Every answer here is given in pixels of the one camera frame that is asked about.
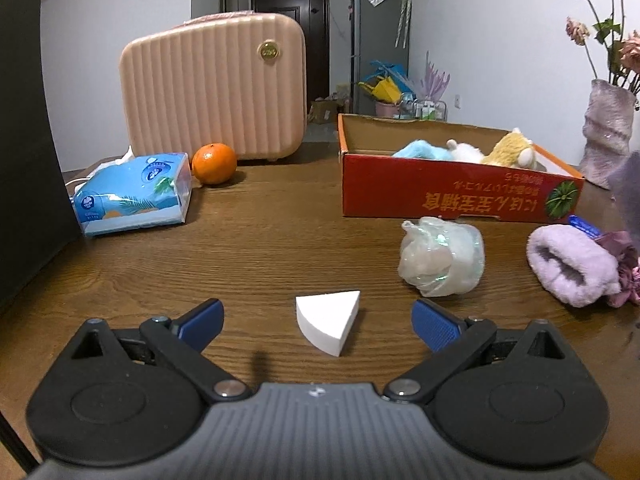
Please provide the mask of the hanging umbrellas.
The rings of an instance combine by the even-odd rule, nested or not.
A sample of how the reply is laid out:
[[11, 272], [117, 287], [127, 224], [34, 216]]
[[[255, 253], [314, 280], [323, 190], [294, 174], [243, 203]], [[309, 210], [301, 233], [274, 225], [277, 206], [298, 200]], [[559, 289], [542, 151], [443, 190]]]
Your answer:
[[408, 37], [411, 21], [412, 0], [400, 0], [400, 13], [395, 38], [395, 48], [408, 46]]

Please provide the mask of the orange cardboard box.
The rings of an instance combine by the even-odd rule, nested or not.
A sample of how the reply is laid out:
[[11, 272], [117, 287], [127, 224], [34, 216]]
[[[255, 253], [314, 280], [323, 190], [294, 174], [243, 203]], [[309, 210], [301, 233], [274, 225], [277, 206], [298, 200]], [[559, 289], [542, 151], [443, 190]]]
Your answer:
[[341, 114], [337, 119], [346, 217], [563, 222], [575, 211], [584, 177], [538, 145], [536, 170], [398, 158], [414, 140], [454, 139], [490, 151], [504, 130]]

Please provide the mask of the white plush toy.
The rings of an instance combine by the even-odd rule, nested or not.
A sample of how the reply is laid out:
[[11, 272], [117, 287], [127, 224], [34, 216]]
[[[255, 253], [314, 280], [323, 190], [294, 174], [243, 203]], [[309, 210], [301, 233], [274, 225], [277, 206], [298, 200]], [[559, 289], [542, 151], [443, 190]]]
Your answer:
[[472, 164], [480, 164], [485, 155], [475, 146], [467, 143], [458, 143], [454, 139], [447, 141], [447, 148], [451, 159], [454, 162], [472, 162]]

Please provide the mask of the blue tissue pack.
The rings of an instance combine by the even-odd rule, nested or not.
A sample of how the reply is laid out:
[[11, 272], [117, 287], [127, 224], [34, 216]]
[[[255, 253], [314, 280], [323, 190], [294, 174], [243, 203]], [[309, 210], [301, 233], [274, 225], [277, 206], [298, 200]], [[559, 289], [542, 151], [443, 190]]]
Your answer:
[[73, 196], [87, 236], [186, 222], [192, 174], [186, 153], [137, 156], [104, 167]]

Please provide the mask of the dark entrance door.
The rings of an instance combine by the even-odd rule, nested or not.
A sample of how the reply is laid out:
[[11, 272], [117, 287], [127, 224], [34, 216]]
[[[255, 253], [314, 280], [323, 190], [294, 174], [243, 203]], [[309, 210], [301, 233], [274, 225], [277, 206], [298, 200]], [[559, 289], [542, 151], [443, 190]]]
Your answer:
[[269, 14], [274, 21], [270, 63], [283, 58], [295, 73], [299, 96], [306, 96], [306, 107], [326, 98], [330, 94], [329, 0], [250, 0], [250, 8]]

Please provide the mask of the pink ribbed suitcase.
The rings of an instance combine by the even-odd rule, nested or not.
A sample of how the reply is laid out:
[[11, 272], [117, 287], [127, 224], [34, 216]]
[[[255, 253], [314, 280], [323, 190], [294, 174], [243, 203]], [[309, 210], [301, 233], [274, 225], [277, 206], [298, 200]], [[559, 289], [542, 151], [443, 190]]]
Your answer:
[[119, 76], [134, 154], [193, 155], [223, 143], [241, 160], [292, 155], [306, 132], [307, 102], [283, 58], [270, 63], [275, 33], [269, 14], [242, 11], [127, 44]]

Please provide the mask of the orange fruit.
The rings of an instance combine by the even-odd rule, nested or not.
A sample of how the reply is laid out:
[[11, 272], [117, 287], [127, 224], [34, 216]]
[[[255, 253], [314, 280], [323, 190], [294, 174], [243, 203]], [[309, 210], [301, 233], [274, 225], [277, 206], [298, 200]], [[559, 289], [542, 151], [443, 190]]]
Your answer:
[[223, 184], [234, 176], [237, 161], [235, 151], [229, 145], [206, 144], [192, 157], [192, 174], [204, 185]]

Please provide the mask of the white foam wedge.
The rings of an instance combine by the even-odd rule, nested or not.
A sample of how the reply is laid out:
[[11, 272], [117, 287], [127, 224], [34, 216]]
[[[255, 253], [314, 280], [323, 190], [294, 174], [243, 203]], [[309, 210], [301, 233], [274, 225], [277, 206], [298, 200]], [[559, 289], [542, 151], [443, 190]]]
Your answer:
[[297, 296], [298, 328], [314, 348], [340, 356], [358, 314], [359, 300], [359, 290]]

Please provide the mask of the light blue plush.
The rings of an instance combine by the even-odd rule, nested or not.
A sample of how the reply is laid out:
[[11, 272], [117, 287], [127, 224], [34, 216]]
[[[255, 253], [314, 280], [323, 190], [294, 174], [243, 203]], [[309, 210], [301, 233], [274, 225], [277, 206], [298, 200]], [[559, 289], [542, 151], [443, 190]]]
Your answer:
[[450, 160], [454, 159], [451, 152], [446, 148], [439, 148], [427, 140], [414, 140], [404, 148], [393, 154], [395, 158], [423, 159], [423, 160]]

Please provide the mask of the purple satin scrunchie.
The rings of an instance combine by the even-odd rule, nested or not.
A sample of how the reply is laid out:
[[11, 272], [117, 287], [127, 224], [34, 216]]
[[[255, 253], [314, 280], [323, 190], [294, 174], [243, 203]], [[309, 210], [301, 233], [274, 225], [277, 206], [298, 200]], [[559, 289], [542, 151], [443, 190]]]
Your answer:
[[596, 238], [596, 243], [614, 256], [618, 263], [620, 291], [608, 296], [608, 304], [619, 308], [627, 301], [639, 304], [639, 254], [627, 231], [608, 232]]

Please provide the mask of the yellow and blue bags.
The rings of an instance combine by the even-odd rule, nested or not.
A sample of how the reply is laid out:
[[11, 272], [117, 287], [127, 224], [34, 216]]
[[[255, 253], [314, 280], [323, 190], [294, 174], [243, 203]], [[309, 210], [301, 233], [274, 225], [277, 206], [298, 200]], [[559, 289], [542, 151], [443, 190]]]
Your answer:
[[399, 104], [405, 94], [415, 96], [405, 67], [396, 63], [374, 60], [374, 72], [358, 82], [358, 87], [371, 99], [384, 104]]

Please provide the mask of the purple textured vase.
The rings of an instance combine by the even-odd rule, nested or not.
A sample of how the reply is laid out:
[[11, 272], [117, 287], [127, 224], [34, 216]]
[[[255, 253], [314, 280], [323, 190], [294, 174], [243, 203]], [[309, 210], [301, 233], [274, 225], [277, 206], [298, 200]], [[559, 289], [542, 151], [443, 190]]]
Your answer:
[[602, 79], [591, 81], [589, 102], [582, 135], [584, 154], [578, 170], [585, 179], [608, 190], [608, 176], [620, 168], [630, 155], [634, 113], [639, 109], [629, 90]]

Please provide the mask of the black chair back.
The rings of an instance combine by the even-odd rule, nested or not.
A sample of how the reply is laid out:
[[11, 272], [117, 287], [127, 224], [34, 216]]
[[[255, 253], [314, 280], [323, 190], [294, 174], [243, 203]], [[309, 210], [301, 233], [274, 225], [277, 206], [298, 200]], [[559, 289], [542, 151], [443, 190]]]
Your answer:
[[41, 0], [1, 0], [1, 307], [80, 235], [43, 88]]

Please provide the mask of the clear plastic bag bundle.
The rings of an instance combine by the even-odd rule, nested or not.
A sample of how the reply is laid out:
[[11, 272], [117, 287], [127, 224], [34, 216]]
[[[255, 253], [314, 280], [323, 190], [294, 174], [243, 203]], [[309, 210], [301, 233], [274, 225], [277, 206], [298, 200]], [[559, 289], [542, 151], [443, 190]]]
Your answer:
[[405, 220], [401, 227], [397, 272], [423, 297], [463, 295], [478, 285], [485, 269], [479, 229], [435, 217]]

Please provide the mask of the yellow plush toy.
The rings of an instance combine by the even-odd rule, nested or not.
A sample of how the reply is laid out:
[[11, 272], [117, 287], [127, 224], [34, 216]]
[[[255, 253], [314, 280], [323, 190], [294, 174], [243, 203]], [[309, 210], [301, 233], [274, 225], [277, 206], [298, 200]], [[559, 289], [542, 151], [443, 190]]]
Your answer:
[[519, 128], [503, 136], [482, 163], [506, 168], [534, 169], [536, 151], [532, 140], [526, 138]]

